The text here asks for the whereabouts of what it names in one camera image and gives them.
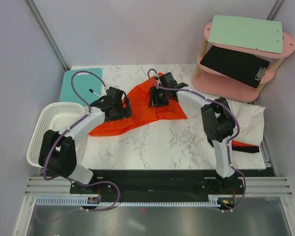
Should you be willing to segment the orange t shirt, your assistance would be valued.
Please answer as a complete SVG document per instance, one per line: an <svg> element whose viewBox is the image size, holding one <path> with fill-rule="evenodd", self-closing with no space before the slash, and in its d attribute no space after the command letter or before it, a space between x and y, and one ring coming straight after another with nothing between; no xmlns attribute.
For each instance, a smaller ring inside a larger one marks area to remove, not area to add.
<svg viewBox="0 0 295 236"><path fill-rule="evenodd" d="M165 107L149 107L152 86L152 82L146 80L128 93L132 117L105 122L93 129L89 135L92 137L118 136L159 120L187 119L186 114L176 101L169 101L169 105Z"/></svg>

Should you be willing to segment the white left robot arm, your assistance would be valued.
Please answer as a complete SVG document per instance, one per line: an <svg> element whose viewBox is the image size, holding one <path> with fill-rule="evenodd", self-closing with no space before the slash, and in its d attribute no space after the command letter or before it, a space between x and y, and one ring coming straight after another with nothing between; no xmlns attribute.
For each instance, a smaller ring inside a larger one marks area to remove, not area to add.
<svg viewBox="0 0 295 236"><path fill-rule="evenodd" d="M106 94L91 104L88 110L60 131L47 130L43 136L39 165L57 176L74 180L87 193L94 193L98 181L93 171L78 163L76 146L96 127L105 122L132 117L129 98L118 88L109 87Z"/></svg>

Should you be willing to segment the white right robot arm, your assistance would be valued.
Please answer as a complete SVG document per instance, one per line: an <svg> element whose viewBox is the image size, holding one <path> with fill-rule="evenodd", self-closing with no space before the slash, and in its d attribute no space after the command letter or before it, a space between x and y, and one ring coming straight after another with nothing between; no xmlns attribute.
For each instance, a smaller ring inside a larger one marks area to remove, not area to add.
<svg viewBox="0 0 295 236"><path fill-rule="evenodd" d="M206 136L212 141L216 172L221 177L215 181L216 190L220 193L228 193L233 188L233 182L229 178L235 174L232 165L232 139L239 135L240 127L235 115L231 112L225 98L210 99L194 91L186 83L178 83L172 73L150 76L153 86L150 89L150 107L168 106L170 101L187 104L195 110L201 111L203 128Z"/></svg>

